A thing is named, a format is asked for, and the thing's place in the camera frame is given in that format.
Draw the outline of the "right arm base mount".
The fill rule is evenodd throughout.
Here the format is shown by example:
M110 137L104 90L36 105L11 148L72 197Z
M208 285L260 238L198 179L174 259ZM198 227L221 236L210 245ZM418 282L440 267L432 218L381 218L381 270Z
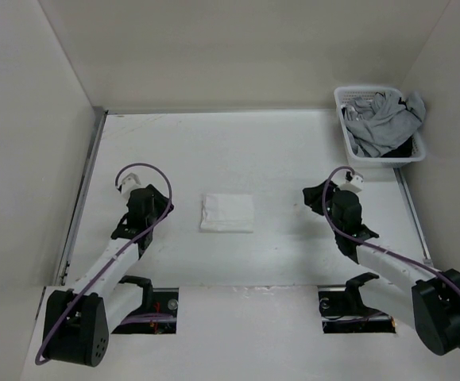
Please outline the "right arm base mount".
M366 272L349 279L344 286L318 288L325 334L396 333L392 317L366 306L361 299L361 288L376 279L378 275Z

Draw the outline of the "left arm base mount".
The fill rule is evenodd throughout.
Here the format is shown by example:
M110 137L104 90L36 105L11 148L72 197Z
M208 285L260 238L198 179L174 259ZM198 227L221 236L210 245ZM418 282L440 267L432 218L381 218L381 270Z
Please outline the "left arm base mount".
M138 287L141 304L123 319L113 334L160 335L176 332L178 288L155 288L150 279L133 275L124 276L119 284Z

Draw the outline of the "white tank top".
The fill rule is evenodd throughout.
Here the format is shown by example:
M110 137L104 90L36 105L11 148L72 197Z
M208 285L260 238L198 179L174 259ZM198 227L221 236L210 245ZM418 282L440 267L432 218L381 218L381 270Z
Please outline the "white tank top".
M205 194L200 231L204 233L253 233L253 196L250 194Z

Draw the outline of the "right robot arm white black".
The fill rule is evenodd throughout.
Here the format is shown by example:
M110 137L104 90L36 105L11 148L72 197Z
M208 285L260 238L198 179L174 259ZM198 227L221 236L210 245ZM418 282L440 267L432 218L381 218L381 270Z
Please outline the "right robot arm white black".
M327 220L341 254L368 270L346 282L343 301L351 315L365 317L373 310L391 315L438 356L460 348L459 271L439 271L381 247L349 187L328 179L302 195L304 205Z

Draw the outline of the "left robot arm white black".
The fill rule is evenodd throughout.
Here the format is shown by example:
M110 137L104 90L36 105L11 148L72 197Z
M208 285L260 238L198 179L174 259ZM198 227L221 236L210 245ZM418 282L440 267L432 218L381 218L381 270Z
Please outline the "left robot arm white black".
M48 297L38 365L55 360L96 367L106 354L110 334L131 313L142 317L153 309L150 280L127 272L143 257L154 228L174 206L153 185L131 186L122 193L127 211L102 255L70 288Z

